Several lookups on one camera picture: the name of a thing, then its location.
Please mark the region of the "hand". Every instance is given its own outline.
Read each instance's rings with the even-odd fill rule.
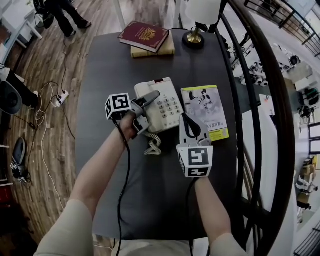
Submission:
[[[120,128],[127,141],[130,140],[134,135],[136,135],[136,130],[132,127],[135,118],[136,115],[132,112],[129,112],[120,122]]]

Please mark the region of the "lamp base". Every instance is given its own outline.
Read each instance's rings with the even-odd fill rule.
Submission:
[[[182,42],[185,46],[191,49],[199,50],[205,46],[205,39],[202,35],[195,32],[187,32],[182,37]]]

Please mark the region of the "wooden floor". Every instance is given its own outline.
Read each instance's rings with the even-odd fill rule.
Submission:
[[[175,8],[173,0],[121,0],[120,3],[126,23],[137,20],[165,28],[173,27]],[[65,39],[65,48],[64,35],[55,21],[50,29],[42,33],[42,40],[35,39],[31,43],[16,72],[25,78],[25,85],[31,91],[40,92],[47,82],[53,81],[60,85],[60,92],[61,84],[64,90],[70,92],[64,108],[73,134],[76,133],[78,98],[90,45],[96,36],[121,31],[112,0],[75,0],[74,6],[78,8],[78,12],[85,19],[92,22],[92,27],[81,31],[77,29],[77,33],[72,39]],[[66,62],[66,73],[63,79],[64,61]],[[58,87],[54,84],[52,87],[53,95],[56,95]],[[51,95],[52,89],[47,85],[41,93],[42,110],[49,104]],[[29,109],[23,106],[18,116],[28,122],[35,123],[35,114],[38,109]],[[37,132],[25,122],[11,118],[11,130],[6,138],[7,144],[11,146],[8,150],[9,162],[12,157],[12,148],[17,139],[23,137],[27,143],[26,164],[28,164],[32,180],[31,186],[18,183],[12,176],[9,179],[14,182],[12,187],[14,198],[22,206],[26,217],[30,218],[29,227],[34,231],[32,237],[37,243],[50,230],[63,211],[43,156],[63,206],[69,199],[76,179],[75,140],[69,132],[63,109],[49,105],[46,117],[47,130],[44,121],[38,127]],[[34,145],[32,152],[30,152],[33,138]],[[96,244],[104,246],[113,244],[113,238],[109,240],[94,236],[94,240],[97,242]],[[106,255],[106,252],[110,253],[110,250],[95,247],[96,255]]]

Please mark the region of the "white lamp shade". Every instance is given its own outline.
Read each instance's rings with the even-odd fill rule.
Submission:
[[[185,14],[195,22],[212,25],[218,22],[221,0],[189,0]]]

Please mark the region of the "red book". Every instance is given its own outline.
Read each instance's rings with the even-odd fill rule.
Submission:
[[[168,35],[168,29],[132,21],[118,38],[123,44],[157,53]]]

